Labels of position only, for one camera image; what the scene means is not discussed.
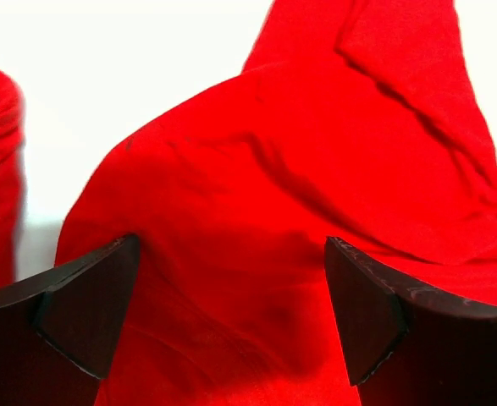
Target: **white surface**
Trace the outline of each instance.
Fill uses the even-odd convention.
[[[105,154],[238,74],[271,0],[0,0],[0,69],[26,99],[19,277],[52,265],[61,221]],[[467,66],[497,144],[497,0],[457,0]]]

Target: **white background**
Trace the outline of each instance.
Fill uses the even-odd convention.
[[[52,266],[61,221],[114,145],[239,73],[270,3],[0,0],[0,69],[26,101],[19,277]],[[497,0],[457,0],[456,8],[497,145]]]

